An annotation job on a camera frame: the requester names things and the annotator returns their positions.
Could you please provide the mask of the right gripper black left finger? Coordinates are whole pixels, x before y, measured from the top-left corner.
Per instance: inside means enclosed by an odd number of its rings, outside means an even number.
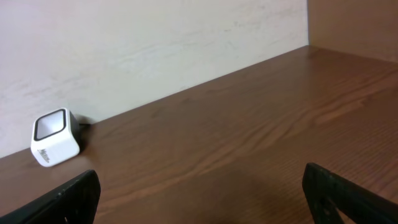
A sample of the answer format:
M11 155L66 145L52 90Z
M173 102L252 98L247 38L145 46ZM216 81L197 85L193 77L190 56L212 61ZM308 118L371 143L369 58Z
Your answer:
M92 224L100 199L97 173L87 170L41 197L1 217L1 223Z

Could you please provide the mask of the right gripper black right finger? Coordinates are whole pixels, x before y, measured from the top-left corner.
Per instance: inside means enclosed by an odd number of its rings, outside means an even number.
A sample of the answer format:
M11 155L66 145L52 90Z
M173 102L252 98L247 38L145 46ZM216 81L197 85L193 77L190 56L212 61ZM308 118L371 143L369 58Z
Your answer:
M397 223L397 204L315 163L308 163L302 188L315 223Z

